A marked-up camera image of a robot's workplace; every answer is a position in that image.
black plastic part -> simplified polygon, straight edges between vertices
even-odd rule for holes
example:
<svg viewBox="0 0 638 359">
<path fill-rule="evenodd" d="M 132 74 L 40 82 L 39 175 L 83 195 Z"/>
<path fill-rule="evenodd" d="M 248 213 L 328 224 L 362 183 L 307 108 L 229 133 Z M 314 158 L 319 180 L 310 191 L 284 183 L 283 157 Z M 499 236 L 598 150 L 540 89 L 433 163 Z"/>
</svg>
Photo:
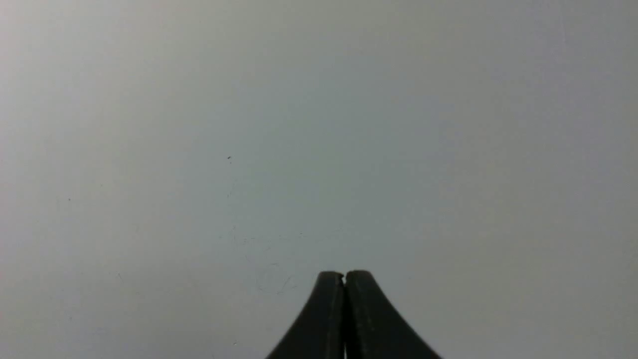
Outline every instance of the black plastic part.
<svg viewBox="0 0 638 359">
<path fill-rule="evenodd" d="M 346 275 L 348 359 L 440 359 L 399 315 L 368 271 Z"/>
<path fill-rule="evenodd" d="M 343 275 L 319 273 L 301 313 L 267 359 L 341 359 Z"/>
</svg>

